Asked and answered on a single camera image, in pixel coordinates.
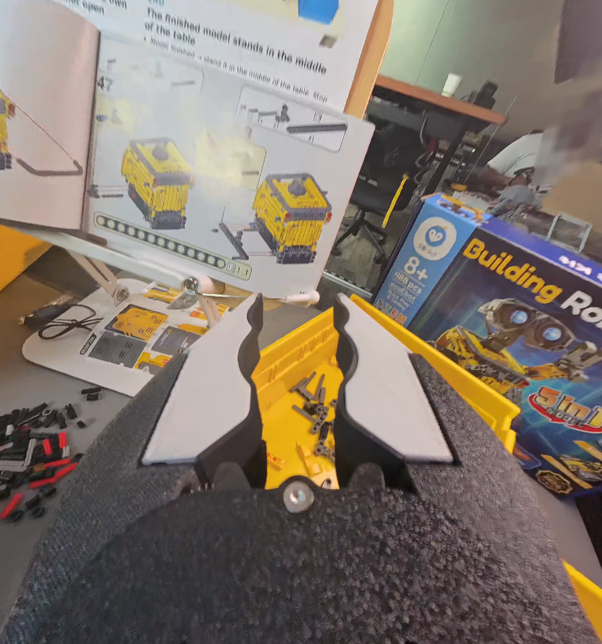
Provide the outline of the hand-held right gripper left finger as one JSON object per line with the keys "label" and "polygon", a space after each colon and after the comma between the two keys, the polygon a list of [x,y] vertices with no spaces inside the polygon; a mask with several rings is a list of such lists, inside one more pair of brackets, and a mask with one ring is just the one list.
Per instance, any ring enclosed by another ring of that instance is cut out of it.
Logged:
{"label": "hand-held right gripper left finger", "polygon": [[251,486],[267,479],[253,373],[260,360],[263,297],[252,294],[188,350],[141,456],[143,466],[193,465],[212,481],[237,464]]}

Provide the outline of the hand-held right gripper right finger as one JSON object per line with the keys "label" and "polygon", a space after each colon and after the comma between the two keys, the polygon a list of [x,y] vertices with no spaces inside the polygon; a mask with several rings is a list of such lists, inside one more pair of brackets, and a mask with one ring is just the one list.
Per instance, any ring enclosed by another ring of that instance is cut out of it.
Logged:
{"label": "hand-held right gripper right finger", "polygon": [[456,449],[418,375],[419,356],[343,294],[335,297],[342,373],[333,435],[338,484],[371,464],[383,486],[409,486],[414,464],[452,466]]}

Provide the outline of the heap of small lego parts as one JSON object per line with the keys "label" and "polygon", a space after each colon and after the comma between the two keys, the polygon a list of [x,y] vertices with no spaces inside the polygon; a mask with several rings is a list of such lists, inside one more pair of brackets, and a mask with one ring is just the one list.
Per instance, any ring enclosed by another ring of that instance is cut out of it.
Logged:
{"label": "heap of small lego parts", "polygon": [[292,477],[305,477],[325,489],[338,489],[333,435],[336,400],[327,399],[325,375],[312,372],[264,415],[266,489]]}

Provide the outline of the lego instruction booklet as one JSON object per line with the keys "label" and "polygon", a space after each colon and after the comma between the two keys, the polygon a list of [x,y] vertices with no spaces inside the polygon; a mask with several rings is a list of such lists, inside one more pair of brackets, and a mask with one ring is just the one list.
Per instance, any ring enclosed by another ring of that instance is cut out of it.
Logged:
{"label": "lego instruction booklet", "polygon": [[227,284],[316,289],[372,125],[144,39],[81,1],[0,1],[0,224],[122,251],[102,212],[226,258]]}

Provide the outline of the grey lego figure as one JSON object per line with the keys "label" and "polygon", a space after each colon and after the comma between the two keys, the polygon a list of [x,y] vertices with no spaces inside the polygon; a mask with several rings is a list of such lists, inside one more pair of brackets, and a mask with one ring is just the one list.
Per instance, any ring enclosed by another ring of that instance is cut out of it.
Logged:
{"label": "grey lego figure", "polygon": [[488,213],[493,218],[500,218],[516,211],[539,210],[544,197],[552,188],[553,184],[511,185],[491,203]]}

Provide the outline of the yellow grey sticker sheet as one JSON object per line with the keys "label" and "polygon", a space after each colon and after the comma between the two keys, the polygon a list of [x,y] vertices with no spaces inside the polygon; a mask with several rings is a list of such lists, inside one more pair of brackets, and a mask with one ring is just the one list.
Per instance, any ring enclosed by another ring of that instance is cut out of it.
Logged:
{"label": "yellow grey sticker sheet", "polygon": [[80,355],[156,375],[208,331],[196,296],[150,283],[103,316]]}

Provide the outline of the blue robot kit box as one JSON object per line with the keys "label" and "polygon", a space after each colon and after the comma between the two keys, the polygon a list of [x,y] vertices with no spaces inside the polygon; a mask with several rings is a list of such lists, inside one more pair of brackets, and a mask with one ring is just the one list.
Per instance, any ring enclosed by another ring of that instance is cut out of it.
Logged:
{"label": "blue robot kit box", "polygon": [[514,455],[555,495],[602,492],[602,264],[423,198],[370,299],[513,402]]}

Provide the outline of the white book stand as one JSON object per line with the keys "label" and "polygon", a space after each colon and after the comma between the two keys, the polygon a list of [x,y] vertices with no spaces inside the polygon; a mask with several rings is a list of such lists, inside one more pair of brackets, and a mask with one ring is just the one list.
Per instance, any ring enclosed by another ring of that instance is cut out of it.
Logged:
{"label": "white book stand", "polygon": [[129,239],[131,246],[120,251],[98,244],[95,237],[87,239],[77,235],[76,231],[23,222],[8,225],[13,230],[65,249],[100,285],[94,293],[55,318],[55,321],[66,316],[74,319],[82,308],[86,308],[87,318],[96,319],[94,326],[82,318],[81,322],[87,325],[86,330],[68,330],[61,337],[52,339],[33,334],[24,342],[22,354],[39,366],[133,396],[153,375],[106,363],[98,364],[80,355],[81,348],[103,316],[112,313],[148,284],[157,283],[196,296],[210,330],[225,315],[219,312],[217,302],[232,309],[251,295],[244,289],[227,285],[227,275],[247,273],[250,266],[247,260],[209,253],[169,237],[163,231],[136,227],[102,212],[95,213],[95,223],[103,224],[104,230],[116,233],[121,239]]}

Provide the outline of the pile of black red pins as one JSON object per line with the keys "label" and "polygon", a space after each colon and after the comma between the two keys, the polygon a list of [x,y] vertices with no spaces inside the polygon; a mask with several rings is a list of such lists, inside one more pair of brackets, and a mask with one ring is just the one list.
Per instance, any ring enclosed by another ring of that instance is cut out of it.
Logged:
{"label": "pile of black red pins", "polygon": [[119,402],[110,390],[73,380],[4,391],[0,544],[37,540]]}

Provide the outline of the black office chair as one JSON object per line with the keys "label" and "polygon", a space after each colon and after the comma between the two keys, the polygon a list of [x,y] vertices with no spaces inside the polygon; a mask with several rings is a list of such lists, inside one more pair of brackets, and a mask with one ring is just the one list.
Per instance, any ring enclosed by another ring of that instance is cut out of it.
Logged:
{"label": "black office chair", "polygon": [[416,161],[423,148],[419,133],[393,123],[375,129],[349,203],[357,212],[345,232],[335,241],[331,254],[339,256],[340,246],[360,232],[375,250],[374,262],[386,262],[383,243],[387,233],[366,219],[368,214],[385,217],[409,205],[415,188]]}

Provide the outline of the clear plastic box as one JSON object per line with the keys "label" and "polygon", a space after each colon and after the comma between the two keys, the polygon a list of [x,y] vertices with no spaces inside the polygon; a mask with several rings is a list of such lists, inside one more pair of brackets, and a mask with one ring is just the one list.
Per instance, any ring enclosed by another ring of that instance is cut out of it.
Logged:
{"label": "clear plastic box", "polygon": [[593,225],[569,214],[554,216],[547,232],[547,241],[574,253],[581,253],[592,231]]}

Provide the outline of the wood top desk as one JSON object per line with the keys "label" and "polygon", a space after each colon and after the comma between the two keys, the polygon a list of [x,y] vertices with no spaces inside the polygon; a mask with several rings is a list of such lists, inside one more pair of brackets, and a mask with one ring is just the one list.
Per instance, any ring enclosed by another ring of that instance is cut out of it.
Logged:
{"label": "wood top desk", "polygon": [[505,114],[482,104],[446,97],[384,75],[376,78],[366,115],[416,132],[424,152],[434,155],[435,169],[430,170],[433,162],[426,163],[428,181],[413,179],[416,186],[423,186],[424,195],[437,190],[465,137],[507,122]]}

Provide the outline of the wooden stand board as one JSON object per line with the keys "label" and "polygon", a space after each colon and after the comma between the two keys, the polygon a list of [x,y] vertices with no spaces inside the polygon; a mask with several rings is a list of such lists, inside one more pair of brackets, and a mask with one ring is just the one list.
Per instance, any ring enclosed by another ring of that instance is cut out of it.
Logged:
{"label": "wooden stand board", "polygon": [[385,57],[393,23],[394,1],[378,1],[363,45],[344,113],[363,118]]}

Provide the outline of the printed task sheet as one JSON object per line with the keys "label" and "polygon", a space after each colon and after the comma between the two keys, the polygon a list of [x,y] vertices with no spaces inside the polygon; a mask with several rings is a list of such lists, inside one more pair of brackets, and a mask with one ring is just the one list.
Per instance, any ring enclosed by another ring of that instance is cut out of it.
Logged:
{"label": "printed task sheet", "polygon": [[345,109],[377,1],[81,1],[102,30]]}

